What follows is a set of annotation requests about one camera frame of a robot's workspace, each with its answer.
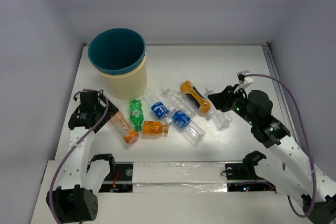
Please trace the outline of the orange bottle dark blue label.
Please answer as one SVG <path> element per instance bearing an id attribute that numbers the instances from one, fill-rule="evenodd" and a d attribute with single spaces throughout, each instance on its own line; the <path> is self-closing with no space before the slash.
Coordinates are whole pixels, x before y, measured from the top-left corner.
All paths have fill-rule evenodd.
<path id="1" fill-rule="evenodd" d="M 194 103 L 200 113 L 209 117 L 214 114 L 210 102 L 199 93 L 190 81 L 183 82 L 180 86 L 180 90 L 191 102 Z"/>

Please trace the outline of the clear unlabelled plastic bottle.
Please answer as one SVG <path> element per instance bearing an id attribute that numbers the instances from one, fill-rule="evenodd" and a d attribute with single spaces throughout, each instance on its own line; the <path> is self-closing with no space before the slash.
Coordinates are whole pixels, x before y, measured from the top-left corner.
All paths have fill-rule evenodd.
<path id="1" fill-rule="evenodd" d="M 190 118 L 195 116 L 195 109 L 191 103 L 187 101 L 185 95 L 168 87 L 163 87 L 162 91 L 163 95 L 170 104 L 170 109 L 175 108 L 177 110 L 182 110 Z"/>

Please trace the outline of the clear bottle blue label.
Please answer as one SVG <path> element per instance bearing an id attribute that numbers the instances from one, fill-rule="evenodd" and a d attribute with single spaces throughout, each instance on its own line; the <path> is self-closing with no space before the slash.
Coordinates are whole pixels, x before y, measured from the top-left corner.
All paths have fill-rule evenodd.
<path id="1" fill-rule="evenodd" d="M 172 123 L 172 119 L 169 117 L 168 108 L 151 89 L 146 88 L 144 90 L 142 98 L 145 103 L 150 107 L 152 113 L 158 120 L 163 121 L 167 125 L 170 125 Z"/>
<path id="2" fill-rule="evenodd" d="M 170 107 L 170 116 L 178 131 L 194 146 L 205 136 L 202 130 L 183 110 Z"/>

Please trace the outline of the green plastic bottle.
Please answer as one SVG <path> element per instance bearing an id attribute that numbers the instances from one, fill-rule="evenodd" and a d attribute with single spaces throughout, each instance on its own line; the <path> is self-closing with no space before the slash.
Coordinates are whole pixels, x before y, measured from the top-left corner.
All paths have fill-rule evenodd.
<path id="1" fill-rule="evenodd" d="M 130 106 L 130 120 L 134 124 L 137 132 L 142 131 L 142 123 L 144 121 L 142 103 L 140 100 L 133 99 L 129 102 Z"/>

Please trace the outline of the orange bottle with white label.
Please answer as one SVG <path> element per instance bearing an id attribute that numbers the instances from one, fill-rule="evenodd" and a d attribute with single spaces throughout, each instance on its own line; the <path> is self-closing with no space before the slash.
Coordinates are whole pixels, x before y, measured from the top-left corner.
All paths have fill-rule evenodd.
<path id="1" fill-rule="evenodd" d="M 112 116 L 110 122 L 127 144 L 134 144 L 139 139 L 137 131 L 130 126 L 120 111 Z"/>

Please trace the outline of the small orange patterned bottle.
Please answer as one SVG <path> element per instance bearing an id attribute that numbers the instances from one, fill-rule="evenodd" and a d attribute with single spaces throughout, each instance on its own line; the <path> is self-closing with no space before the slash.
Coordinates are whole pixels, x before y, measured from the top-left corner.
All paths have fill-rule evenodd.
<path id="1" fill-rule="evenodd" d="M 163 135 L 169 132 L 169 125 L 156 121 L 144 121 L 142 131 L 146 135 Z"/>

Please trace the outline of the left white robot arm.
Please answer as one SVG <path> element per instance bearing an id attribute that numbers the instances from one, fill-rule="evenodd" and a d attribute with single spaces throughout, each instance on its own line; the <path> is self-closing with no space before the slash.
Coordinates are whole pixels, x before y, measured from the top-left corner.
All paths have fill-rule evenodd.
<path id="1" fill-rule="evenodd" d="M 118 112 L 103 90 L 83 89 L 73 99 L 79 103 L 68 121 L 69 145 L 52 178 L 46 202 L 56 223 L 94 221 L 97 194 L 105 179 L 116 174 L 112 154 L 90 150 L 96 133 Z"/>

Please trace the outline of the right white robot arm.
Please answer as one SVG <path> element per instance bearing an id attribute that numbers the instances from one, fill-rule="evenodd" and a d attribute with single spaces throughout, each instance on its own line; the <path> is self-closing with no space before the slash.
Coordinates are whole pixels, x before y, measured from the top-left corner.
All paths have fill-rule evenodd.
<path id="1" fill-rule="evenodd" d="M 242 160 L 241 171 L 246 177 L 260 177 L 284 191 L 312 223 L 335 220 L 335 181 L 311 161 L 290 131 L 271 114 L 273 103 L 265 92 L 246 93 L 235 85 L 207 97 L 217 110 L 233 111 L 251 125 L 253 137 L 290 170 L 287 173 L 265 154 L 253 151 Z"/>

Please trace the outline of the cream bin with teal liner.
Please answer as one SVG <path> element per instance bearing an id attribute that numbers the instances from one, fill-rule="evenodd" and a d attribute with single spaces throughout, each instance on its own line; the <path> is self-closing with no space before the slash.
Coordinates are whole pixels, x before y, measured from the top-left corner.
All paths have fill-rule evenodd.
<path id="1" fill-rule="evenodd" d="M 138 32 L 113 28 L 98 34 L 89 45 L 88 58 L 114 97 L 131 100 L 144 92 L 146 45 Z"/>

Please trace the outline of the silver taped base bar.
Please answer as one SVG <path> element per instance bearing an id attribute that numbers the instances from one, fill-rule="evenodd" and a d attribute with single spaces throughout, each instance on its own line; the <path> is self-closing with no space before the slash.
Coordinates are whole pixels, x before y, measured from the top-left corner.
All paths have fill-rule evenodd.
<path id="1" fill-rule="evenodd" d="M 118 162 L 101 193 L 227 193 L 271 191 L 272 183 L 225 162 Z"/>

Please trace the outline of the aluminium rail on right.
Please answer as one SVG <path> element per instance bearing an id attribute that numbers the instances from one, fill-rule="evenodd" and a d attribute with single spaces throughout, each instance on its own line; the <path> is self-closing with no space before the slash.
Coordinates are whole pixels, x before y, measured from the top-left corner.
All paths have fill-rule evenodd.
<path id="1" fill-rule="evenodd" d="M 266 63 L 269 69 L 269 75 L 271 77 L 274 77 L 276 79 L 279 79 L 278 74 L 277 74 L 277 70 L 275 67 L 275 63 L 271 54 L 271 50 L 270 50 L 270 46 L 269 43 L 265 43 L 262 46 L 263 49 L 263 53 L 266 59 Z M 293 124 L 293 120 L 289 111 L 289 107 L 288 107 L 288 103 L 286 101 L 286 97 L 285 97 L 285 90 L 283 89 L 282 85 L 279 84 L 277 81 L 272 81 L 274 88 L 275 88 L 275 93 L 276 93 L 276 97 L 278 99 L 278 103 L 280 106 L 280 110 L 281 110 L 281 114 L 283 117 L 283 122 L 284 125 L 290 130 L 292 136 L 295 138 L 296 142 L 298 143 L 298 145 L 300 145 L 299 141 L 298 141 L 298 136 L 297 136 L 297 132 L 295 129 L 295 126 Z"/>

